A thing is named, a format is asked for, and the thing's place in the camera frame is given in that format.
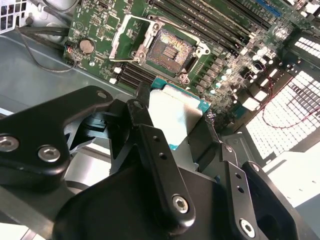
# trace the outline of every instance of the perforated metal panel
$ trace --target perforated metal panel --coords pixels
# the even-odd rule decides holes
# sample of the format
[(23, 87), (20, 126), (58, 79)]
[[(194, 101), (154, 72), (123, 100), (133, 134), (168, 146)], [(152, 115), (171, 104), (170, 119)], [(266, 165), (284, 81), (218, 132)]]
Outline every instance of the perforated metal panel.
[(0, 34), (26, 23), (27, 0), (0, 0)]
[(301, 140), (320, 127), (320, 83), (301, 71), (265, 108), (248, 124), (247, 129), (261, 157), (267, 158), (273, 152), (279, 156), (289, 151)]

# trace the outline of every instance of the screw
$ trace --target screw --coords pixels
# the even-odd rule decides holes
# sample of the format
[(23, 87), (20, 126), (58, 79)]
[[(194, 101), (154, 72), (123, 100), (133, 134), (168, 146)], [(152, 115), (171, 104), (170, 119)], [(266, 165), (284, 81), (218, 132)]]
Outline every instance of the screw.
[(179, 213), (186, 214), (188, 212), (188, 203), (182, 196), (174, 196), (172, 198), (172, 203), (175, 209), (179, 211)]
[(153, 29), (154, 30), (159, 30), (160, 29), (160, 25), (156, 23), (155, 25), (153, 25)]
[(230, 146), (225, 145), (224, 148), (225, 148), (228, 152), (232, 153), (232, 148), (231, 148)]
[(247, 220), (240, 219), (240, 226), (245, 234), (247, 234), (250, 238), (253, 239), (256, 236), (254, 228)]
[(252, 163), (252, 167), (253, 167), (257, 172), (260, 171), (259, 167), (258, 167), (257, 165), (255, 165), (255, 164), (253, 164), (253, 163)]
[(61, 154), (54, 146), (44, 146), (38, 151), (38, 157), (47, 162), (53, 163), (60, 158)]
[(13, 136), (0, 136), (0, 152), (11, 152), (19, 147), (19, 141)]
[(107, 95), (105, 95), (103, 92), (98, 92), (98, 96), (100, 97), (100, 98), (103, 98), (103, 99), (106, 99), (107, 98)]

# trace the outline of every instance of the black metal bracket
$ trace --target black metal bracket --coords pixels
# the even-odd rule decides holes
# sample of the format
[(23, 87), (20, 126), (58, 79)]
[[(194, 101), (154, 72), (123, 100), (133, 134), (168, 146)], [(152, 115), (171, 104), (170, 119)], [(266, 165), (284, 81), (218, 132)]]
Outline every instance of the black metal bracket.
[[(54, 240), (318, 239), (259, 166), (238, 167), (206, 115), (188, 139), (215, 180), (178, 168), (145, 90), (124, 103), (86, 87), (0, 120), (0, 210)], [(111, 176), (71, 198), (69, 155), (95, 137), (110, 139)]]
[(58, 187), (79, 125), (112, 101), (108, 92), (88, 86), (2, 119), (0, 184), (33, 191)]

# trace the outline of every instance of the green circuit board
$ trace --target green circuit board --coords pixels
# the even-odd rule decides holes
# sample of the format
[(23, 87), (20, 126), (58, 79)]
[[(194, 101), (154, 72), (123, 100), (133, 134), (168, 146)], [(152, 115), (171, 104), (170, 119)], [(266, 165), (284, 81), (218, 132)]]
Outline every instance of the green circuit board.
[[(124, 23), (126, 16), (132, 17)], [(150, 38), (145, 61), (139, 61), (135, 54), (154, 23), (163, 25)], [(139, 81), (151, 84), (161, 77), (226, 112), (233, 105), (232, 88), (252, 84), (243, 71), (259, 75), (253, 69), (257, 51), (276, 58), (296, 29), (315, 27), (279, 0), (83, 0), (76, 7), (64, 57), (130, 93)], [(83, 40), (90, 41), (92, 52), (81, 49)]]

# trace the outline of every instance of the cable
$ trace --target cable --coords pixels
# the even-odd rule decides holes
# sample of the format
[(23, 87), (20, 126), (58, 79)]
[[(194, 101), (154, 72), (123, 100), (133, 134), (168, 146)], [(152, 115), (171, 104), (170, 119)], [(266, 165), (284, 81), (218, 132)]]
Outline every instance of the cable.
[(47, 0), (42, 0), (44, 2), (44, 4), (46, 4), (50, 9), (52, 9), (53, 11), (56, 11), (58, 13), (61, 14), (65, 14), (68, 13), (72, 8), (74, 8), (79, 2), (80, 0), (76, 0), (70, 7), (68, 7), (67, 9), (58, 9), (55, 6), (53, 6), (51, 3), (49, 3)]
[(62, 70), (56, 70), (56, 69), (50, 69), (50, 68), (47, 68), (45, 66), (42, 66), (35, 58), (35, 56), (33, 55), (28, 43), (27, 43), (27, 40), (25, 39), (25, 37), (22, 35), (22, 33), (20, 32), (19, 28), (16, 27), (16, 31), (20, 34), (20, 37), (23, 41), (23, 44), (25, 45), (25, 48), (26, 50), (29, 52), (32, 60), (34, 61), (34, 63), (41, 69), (43, 70), (46, 70), (48, 72), (51, 72), (51, 73), (66, 73), (66, 72), (69, 72), (71, 71), (72, 69), (74, 69), (76, 66), (77, 66), (77, 61), (76, 59), (74, 58), (74, 56), (71, 54), (72, 58), (73, 58), (73, 66), (71, 66), (70, 68), (67, 68), (67, 69), (62, 69)]
[(267, 79), (269, 80), (270, 98), (262, 107), (262, 120), (267, 126), (273, 128), (273, 129), (290, 129), (292, 127), (295, 127), (295, 126), (303, 123), (305, 120), (307, 120), (309, 117), (311, 117), (313, 114), (317, 113), (320, 110), (320, 107), (316, 108), (315, 110), (310, 112), (307, 116), (305, 116), (302, 120), (300, 120), (299, 122), (296, 122), (290, 126), (274, 126), (274, 125), (268, 123), (265, 119), (266, 107), (272, 101), (272, 99), (274, 99), (275, 95), (274, 95), (274, 90), (273, 90), (273, 86), (272, 86), (272, 79), (269, 75), (268, 75)]
[(19, 28), (23, 34), (46, 34), (52, 36), (66, 37), (69, 34), (69, 28), (54, 26), (23, 26)]

